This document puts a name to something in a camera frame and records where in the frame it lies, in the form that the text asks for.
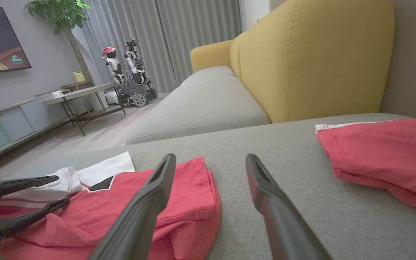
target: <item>cabinet door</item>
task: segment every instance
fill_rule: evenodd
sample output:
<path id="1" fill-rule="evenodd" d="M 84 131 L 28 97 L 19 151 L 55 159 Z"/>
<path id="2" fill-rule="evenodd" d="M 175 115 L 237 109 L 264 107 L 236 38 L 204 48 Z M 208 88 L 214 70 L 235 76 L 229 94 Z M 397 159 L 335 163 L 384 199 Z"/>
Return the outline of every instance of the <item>cabinet door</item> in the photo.
<path id="1" fill-rule="evenodd" d="M 13 107 L 1 111 L 0 120 L 13 141 L 17 141 L 35 132 L 20 107 Z"/>
<path id="2" fill-rule="evenodd" d="M 48 99 L 51 99 L 51 97 L 38 99 L 20 106 L 35 132 L 57 123 L 66 117 L 66 113 L 60 103 L 43 105 L 43 101 Z"/>

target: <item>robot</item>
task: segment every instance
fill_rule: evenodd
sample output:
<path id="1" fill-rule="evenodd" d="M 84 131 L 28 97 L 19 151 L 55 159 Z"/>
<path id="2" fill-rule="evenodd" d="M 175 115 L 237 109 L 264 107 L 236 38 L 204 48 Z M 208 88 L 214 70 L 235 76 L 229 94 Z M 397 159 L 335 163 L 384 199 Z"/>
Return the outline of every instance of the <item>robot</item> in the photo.
<path id="1" fill-rule="evenodd" d="M 125 107 L 143 107 L 148 100 L 157 98 L 157 91 L 150 87 L 151 81 L 142 65 L 142 59 L 134 49 L 136 46 L 136 39 L 126 44 L 124 60 L 127 71 L 125 73 L 117 59 L 117 50 L 113 46 L 105 48 L 103 52 L 105 64 L 114 81 L 118 101 Z"/>

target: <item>folded red garment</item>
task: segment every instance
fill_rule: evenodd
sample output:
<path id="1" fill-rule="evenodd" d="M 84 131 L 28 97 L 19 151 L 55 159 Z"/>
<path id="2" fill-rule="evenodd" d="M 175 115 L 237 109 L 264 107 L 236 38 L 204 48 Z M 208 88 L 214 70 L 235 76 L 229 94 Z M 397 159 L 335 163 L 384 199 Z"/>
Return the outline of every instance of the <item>folded red garment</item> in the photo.
<path id="1" fill-rule="evenodd" d="M 416 208 L 416 119 L 348 125 L 317 133 L 335 176 L 386 189 Z"/>
<path id="2" fill-rule="evenodd" d="M 7 260 L 87 259 L 152 171 L 120 173 L 80 192 L 61 217 L 48 214 L 16 237 L 0 242 L 0 255 Z M 203 158 L 177 165 L 148 259 L 204 259 L 220 220 L 218 191 Z"/>

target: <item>logo on television screen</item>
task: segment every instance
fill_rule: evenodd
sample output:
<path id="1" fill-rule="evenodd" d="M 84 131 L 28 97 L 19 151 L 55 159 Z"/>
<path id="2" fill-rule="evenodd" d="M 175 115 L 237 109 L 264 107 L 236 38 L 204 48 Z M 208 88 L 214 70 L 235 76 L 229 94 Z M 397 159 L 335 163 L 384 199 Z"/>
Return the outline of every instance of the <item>logo on television screen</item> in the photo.
<path id="1" fill-rule="evenodd" d="M 17 58 L 17 55 L 12 55 L 12 62 L 14 64 L 22 64 L 23 63 L 21 58 Z"/>

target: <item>yellow armrest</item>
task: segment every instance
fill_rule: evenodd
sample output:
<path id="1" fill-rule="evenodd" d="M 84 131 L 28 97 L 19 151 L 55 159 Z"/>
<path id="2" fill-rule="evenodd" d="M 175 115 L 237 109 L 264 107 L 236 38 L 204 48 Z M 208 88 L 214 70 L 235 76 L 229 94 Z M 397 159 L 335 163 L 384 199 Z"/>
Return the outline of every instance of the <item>yellow armrest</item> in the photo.
<path id="1" fill-rule="evenodd" d="M 190 51 L 192 69 L 195 71 L 212 66 L 231 66 L 230 48 L 233 40 L 208 44 Z"/>

